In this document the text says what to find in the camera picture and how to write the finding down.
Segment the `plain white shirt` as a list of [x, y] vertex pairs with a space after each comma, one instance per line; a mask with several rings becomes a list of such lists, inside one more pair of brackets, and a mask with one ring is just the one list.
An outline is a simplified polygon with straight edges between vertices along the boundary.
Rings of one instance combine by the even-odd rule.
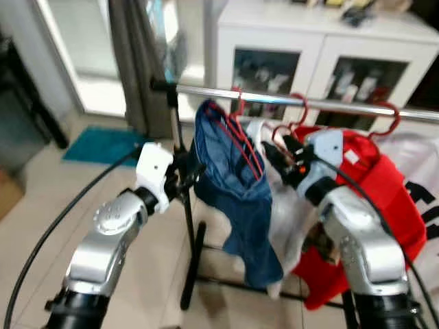
[[285, 185], [281, 175], [264, 156], [263, 141], [269, 141], [272, 132], [263, 119], [253, 119], [244, 125], [246, 134], [254, 142], [254, 147], [265, 162], [265, 174], [272, 192], [272, 222], [268, 239], [282, 267], [281, 279], [267, 285], [267, 294], [278, 299], [283, 282], [289, 273], [297, 267], [302, 255], [302, 247], [310, 227], [314, 224], [311, 217], [313, 206], [305, 201], [291, 186]]

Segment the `blue denim shirt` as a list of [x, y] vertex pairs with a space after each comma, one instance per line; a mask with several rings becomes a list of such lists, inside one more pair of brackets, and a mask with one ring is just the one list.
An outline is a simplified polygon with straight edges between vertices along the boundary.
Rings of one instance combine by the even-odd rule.
[[242, 261], [245, 282], [267, 289], [283, 279], [283, 269], [268, 238], [272, 191], [264, 162], [216, 101], [202, 101], [193, 124], [189, 163], [204, 167], [195, 195], [228, 219], [230, 232], [222, 249]]

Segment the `teal floor mat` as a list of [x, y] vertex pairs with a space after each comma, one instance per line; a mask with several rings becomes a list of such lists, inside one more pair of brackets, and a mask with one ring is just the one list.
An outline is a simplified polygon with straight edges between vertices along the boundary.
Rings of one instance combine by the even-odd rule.
[[138, 132], [100, 126], [88, 126], [75, 139], [62, 157], [68, 162], [91, 162], [112, 165], [134, 148], [151, 142]]

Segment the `red polo shirt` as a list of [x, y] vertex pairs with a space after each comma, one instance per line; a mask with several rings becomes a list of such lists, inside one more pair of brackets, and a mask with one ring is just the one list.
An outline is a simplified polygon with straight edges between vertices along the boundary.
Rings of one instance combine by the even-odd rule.
[[[308, 141], [316, 137], [340, 136], [341, 148], [330, 151], [326, 160], [365, 190], [385, 216], [402, 250], [415, 260], [427, 243], [427, 229], [420, 210], [405, 187], [403, 173], [391, 158], [382, 154], [367, 136], [351, 130], [298, 128], [296, 134]], [[320, 309], [349, 288], [342, 264], [325, 258], [316, 245], [304, 244], [299, 263], [292, 272], [307, 285], [309, 295], [305, 298], [305, 308], [308, 310]]]

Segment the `white T-shirt dark lettering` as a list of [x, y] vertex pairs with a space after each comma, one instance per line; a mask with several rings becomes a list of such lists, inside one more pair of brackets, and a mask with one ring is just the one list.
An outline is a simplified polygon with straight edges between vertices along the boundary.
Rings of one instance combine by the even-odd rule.
[[405, 188], [419, 210], [427, 242], [414, 263], [428, 291], [439, 289], [439, 138], [411, 132], [376, 139], [397, 166]]

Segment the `black object on cabinet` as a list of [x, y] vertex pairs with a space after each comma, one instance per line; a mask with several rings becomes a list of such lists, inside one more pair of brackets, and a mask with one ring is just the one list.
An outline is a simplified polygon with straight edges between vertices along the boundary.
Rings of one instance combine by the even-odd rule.
[[373, 16], [369, 8], [349, 8], [342, 13], [341, 20], [345, 25], [358, 28], [363, 25], [364, 22], [372, 19]]

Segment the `white framed glass door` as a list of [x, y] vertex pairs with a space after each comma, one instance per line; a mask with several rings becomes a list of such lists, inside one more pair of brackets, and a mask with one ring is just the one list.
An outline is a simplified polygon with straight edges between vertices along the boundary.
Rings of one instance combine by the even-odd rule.
[[108, 0], [36, 0], [76, 101], [85, 113], [122, 118], [126, 100], [113, 53]]

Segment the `black metal stand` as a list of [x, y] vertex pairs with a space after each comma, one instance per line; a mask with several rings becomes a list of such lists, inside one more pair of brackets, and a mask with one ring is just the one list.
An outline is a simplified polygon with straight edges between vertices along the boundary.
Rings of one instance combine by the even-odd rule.
[[22, 181], [25, 167], [53, 143], [69, 138], [36, 88], [11, 37], [0, 34], [0, 169]]

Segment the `metal clothes rack black frame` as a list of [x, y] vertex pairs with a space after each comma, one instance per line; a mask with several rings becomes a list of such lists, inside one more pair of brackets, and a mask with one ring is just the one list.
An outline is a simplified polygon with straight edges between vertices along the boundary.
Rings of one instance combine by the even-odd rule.
[[[188, 86], [184, 84], [173, 84], [162, 79], [151, 79], [150, 88], [154, 92], [161, 92], [165, 95], [167, 105], [173, 110], [172, 123], [176, 126], [178, 138], [176, 138], [175, 153], [181, 154], [187, 144], [182, 137], [182, 123], [179, 115], [178, 95], [180, 93], [191, 96], [203, 96], [208, 98], [223, 98], [236, 100], [238, 92], [232, 90], [217, 90], [216, 88], [207, 88], [201, 86]], [[266, 95], [253, 92], [244, 92], [244, 101], [248, 103], [268, 103], [277, 106], [301, 106], [301, 101], [290, 96]], [[385, 117], [393, 119], [393, 112], [380, 106], [371, 106], [370, 104], [360, 103], [342, 103], [342, 101], [327, 101], [308, 99], [311, 109], [326, 110], [326, 112], [338, 112], [344, 114], [357, 114], [373, 117]], [[428, 110], [408, 110], [401, 109], [401, 120], [414, 121], [419, 123], [439, 123], [439, 113], [429, 112]], [[194, 287], [197, 283], [211, 282], [225, 285], [236, 289], [255, 292], [255, 289], [242, 283], [231, 281], [220, 281], [213, 277], [200, 275], [200, 259], [204, 250], [204, 238], [206, 237], [207, 224], [200, 222], [195, 225], [192, 216], [192, 196], [185, 192], [184, 197], [185, 223], [189, 240], [189, 265], [186, 269], [184, 279], [184, 288], [180, 297], [180, 309], [186, 311], [189, 309], [193, 299]]]

